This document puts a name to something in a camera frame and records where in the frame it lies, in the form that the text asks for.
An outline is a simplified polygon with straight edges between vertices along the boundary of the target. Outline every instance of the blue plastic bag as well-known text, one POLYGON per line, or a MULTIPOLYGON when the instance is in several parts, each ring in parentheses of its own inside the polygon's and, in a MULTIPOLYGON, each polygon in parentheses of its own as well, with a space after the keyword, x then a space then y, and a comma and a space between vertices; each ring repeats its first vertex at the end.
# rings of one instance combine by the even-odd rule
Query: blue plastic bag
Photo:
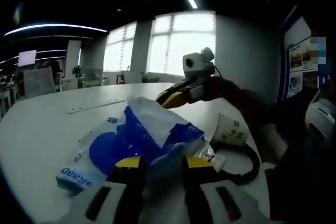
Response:
POLYGON ((73 193, 79 193, 94 184, 104 182, 106 175, 92 163, 89 157, 89 148, 96 139, 115 135, 118 125, 119 119, 108 118, 78 141, 76 148, 56 175, 59 187, 73 193))
POLYGON ((177 114, 145 98, 132 98, 120 119, 117 132, 98 136, 90 146, 92 162, 105 175, 127 157, 143 156, 146 162, 163 171, 172 171, 184 155, 193 155, 204 144, 204 132, 177 114))

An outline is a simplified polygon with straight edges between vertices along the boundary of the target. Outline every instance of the window blinds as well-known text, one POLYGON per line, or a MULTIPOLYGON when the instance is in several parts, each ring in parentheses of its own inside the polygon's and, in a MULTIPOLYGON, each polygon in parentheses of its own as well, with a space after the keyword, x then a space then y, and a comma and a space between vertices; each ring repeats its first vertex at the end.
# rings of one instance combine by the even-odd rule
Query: window blinds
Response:
POLYGON ((151 36, 148 72, 183 76, 182 58, 216 48, 216 16, 211 12, 170 14, 156 18, 151 36))
POLYGON ((104 71, 123 71, 131 65, 137 23, 110 32, 104 54, 104 71))

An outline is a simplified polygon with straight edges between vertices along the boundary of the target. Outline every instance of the white paper cup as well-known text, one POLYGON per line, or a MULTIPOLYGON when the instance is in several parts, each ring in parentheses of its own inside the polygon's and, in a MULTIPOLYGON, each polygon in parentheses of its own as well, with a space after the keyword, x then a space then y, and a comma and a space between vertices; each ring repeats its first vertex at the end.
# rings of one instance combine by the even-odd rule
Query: white paper cup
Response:
POLYGON ((247 126, 242 126, 239 122, 221 114, 212 140, 243 145, 249 134, 247 126))

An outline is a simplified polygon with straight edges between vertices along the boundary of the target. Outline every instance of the whiteboard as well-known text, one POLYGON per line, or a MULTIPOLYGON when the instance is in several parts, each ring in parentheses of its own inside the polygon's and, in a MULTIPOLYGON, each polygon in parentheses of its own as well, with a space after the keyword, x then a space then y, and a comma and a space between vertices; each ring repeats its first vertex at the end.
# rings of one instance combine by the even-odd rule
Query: whiteboard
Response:
POLYGON ((22 67, 25 65, 34 64, 35 58, 36 58, 36 50, 20 52, 17 66, 22 67))

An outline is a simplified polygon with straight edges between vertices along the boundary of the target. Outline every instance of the round table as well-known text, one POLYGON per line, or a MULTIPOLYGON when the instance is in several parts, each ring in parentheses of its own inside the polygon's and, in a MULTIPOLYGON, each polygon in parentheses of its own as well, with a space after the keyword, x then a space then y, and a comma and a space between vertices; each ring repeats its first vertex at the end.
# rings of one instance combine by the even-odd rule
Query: round table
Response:
MULTIPOLYGON (((75 148, 77 141, 108 117, 119 117, 126 102, 68 114, 73 107, 94 107, 114 99, 145 97, 155 99, 171 83, 111 85, 42 95, 14 104, 0 122, 0 164, 7 182, 26 213, 36 223, 56 220, 68 211, 69 192, 57 187, 55 176, 75 148)), ((172 109, 210 138, 218 114, 245 124, 238 110, 224 99, 196 102, 172 109)), ((247 143, 258 153, 250 136, 247 143)), ((224 169, 244 173, 252 168, 248 157, 225 152, 224 169)), ((242 188, 269 216, 265 172, 242 188)))

